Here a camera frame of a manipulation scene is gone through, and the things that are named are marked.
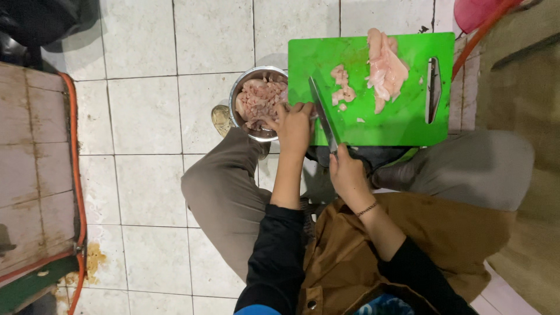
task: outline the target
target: blue cloth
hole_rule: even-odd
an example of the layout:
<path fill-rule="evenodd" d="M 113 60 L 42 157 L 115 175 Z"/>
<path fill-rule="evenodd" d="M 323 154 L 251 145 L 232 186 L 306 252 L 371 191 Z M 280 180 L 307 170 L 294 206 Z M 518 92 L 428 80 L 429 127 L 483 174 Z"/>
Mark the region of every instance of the blue cloth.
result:
<path fill-rule="evenodd" d="M 396 296 L 383 293 L 362 306 L 354 315 L 414 315 L 414 310 Z"/>
<path fill-rule="evenodd" d="M 240 309 L 234 315 L 280 315 L 275 309 L 261 304 L 254 304 Z"/>

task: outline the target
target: jacket button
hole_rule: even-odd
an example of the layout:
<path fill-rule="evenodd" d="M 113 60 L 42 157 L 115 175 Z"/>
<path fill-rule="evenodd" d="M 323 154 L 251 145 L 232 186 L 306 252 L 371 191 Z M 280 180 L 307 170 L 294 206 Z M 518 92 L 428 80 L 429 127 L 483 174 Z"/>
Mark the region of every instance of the jacket button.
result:
<path fill-rule="evenodd" d="M 315 309 L 315 307 L 317 307 L 317 301 L 311 300 L 307 303 L 307 308 L 308 309 Z"/>

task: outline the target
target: stainless steel bowl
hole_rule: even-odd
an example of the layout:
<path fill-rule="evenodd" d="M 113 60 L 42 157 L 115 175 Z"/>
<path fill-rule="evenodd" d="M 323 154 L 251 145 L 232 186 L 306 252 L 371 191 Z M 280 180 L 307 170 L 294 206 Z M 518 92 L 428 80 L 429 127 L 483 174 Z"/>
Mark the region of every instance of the stainless steel bowl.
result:
<path fill-rule="evenodd" d="M 231 88 L 230 92 L 230 115 L 232 120 L 234 121 L 234 125 L 236 127 L 240 127 L 245 132 L 249 134 L 249 137 L 255 139 L 259 142 L 270 142 L 274 140 L 278 140 L 278 135 L 276 135 L 276 131 L 274 130 L 264 130 L 255 131 L 252 129 L 247 128 L 245 125 L 245 121 L 241 118 L 241 115 L 235 110 L 235 100 L 237 99 L 237 95 L 243 89 L 243 83 L 254 79 L 259 78 L 262 79 L 266 77 L 272 77 L 275 82 L 284 82 L 288 84 L 288 74 L 281 69 L 273 66 L 260 66 L 255 67 L 251 70 L 245 71 L 238 79 L 235 81 L 234 86 Z"/>

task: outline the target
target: wrist bracelet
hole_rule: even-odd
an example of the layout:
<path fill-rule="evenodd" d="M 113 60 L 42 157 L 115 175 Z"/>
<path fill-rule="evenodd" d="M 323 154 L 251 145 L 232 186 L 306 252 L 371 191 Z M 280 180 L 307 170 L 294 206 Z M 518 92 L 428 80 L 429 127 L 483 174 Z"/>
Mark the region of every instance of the wrist bracelet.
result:
<path fill-rule="evenodd" d="M 374 202 L 373 205 L 367 207 L 367 208 L 366 208 L 365 210 L 363 210 L 362 212 L 356 213 L 356 216 L 361 216 L 362 214 L 364 214 L 364 213 L 370 211 L 371 209 L 375 208 L 375 206 L 377 206 L 377 204 L 378 204 L 378 201 L 376 200 L 376 201 Z"/>

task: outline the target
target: black long-sleeve shirt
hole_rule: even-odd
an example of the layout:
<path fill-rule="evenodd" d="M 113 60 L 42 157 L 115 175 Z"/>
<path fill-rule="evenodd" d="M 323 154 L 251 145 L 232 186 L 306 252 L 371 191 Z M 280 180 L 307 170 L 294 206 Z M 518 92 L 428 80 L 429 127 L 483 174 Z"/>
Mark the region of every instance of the black long-sleeve shirt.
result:
<path fill-rule="evenodd" d="M 298 295 L 305 279 L 301 245 L 302 211 L 267 205 L 259 236 L 249 258 L 247 287 L 235 312 L 250 305 L 265 305 L 282 315 L 296 313 Z M 389 262 L 379 261 L 379 271 L 389 281 L 408 285 L 426 298 L 441 314 L 476 314 L 457 295 L 436 265 L 410 238 Z"/>

